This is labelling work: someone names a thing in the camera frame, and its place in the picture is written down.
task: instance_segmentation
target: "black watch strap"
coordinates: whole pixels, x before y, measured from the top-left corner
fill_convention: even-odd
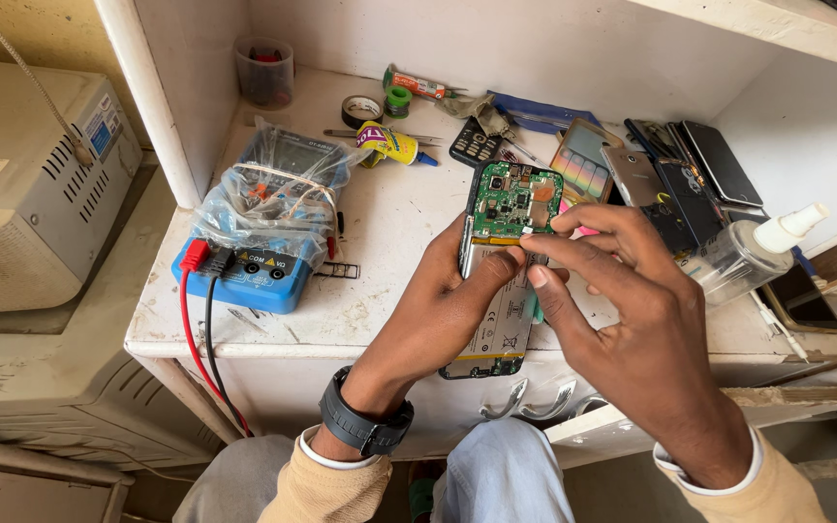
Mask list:
[[[391,454],[403,440],[412,424],[415,410],[404,401],[399,410],[387,422],[375,422],[356,412],[341,397],[341,386],[348,377],[351,366],[342,368],[331,378],[325,395],[319,402],[322,421],[337,439],[346,445],[360,449],[361,456]]]

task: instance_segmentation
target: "phone battery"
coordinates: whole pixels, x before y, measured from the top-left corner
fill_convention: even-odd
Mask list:
[[[471,243],[463,264],[462,276],[466,279],[485,256],[501,247],[487,243]],[[548,257],[543,254],[527,252],[526,256],[525,269],[519,271],[501,291],[496,292],[480,327],[456,359],[525,355],[535,305],[538,302],[535,290],[528,281],[527,269],[535,263],[544,264],[548,261]]]

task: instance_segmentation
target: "rainbow phone case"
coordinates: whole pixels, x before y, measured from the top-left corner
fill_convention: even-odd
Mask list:
[[[554,153],[551,169],[564,177],[561,211],[581,202],[605,203],[612,191],[612,177],[602,147],[619,147],[622,140],[598,125],[575,118]]]

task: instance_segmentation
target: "fingernail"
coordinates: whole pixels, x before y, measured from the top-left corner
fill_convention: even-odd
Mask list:
[[[548,275],[545,274],[545,268],[534,266],[528,271],[528,280],[532,282],[532,286],[535,289],[540,289],[544,287],[544,284],[548,283]]]

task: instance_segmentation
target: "plastic bag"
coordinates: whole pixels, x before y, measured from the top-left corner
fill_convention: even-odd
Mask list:
[[[334,235],[341,187],[370,154],[256,118],[238,163],[192,213],[193,235],[229,248],[258,248],[318,267]]]

